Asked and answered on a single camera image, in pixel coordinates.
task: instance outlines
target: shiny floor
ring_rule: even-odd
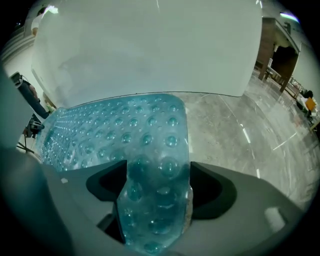
[[[190,161],[264,179],[308,207],[318,188],[320,144],[286,92],[253,73],[242,97],[173,94],[185,103]]]

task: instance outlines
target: white wall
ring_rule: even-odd
[[[320,102],[320,65],[312,48],[302,43],[293,77]]]
[[[39,83],[35,79],[35,76],[31,72],[33,47],[29,47],[16,55],[13,59],[4,65],[4,70],[8,77],[13,75],[15,72],[19,72],[27,78],[30,84],[32,84],[38,94],[40,99],[40,104],[47,110],[45,99],[43,97],[43,89],[40,87]]]
[[[241,96],[259,50],[254,0],[59,0],[32,68],[53,103],[72,107],[151,92]]]

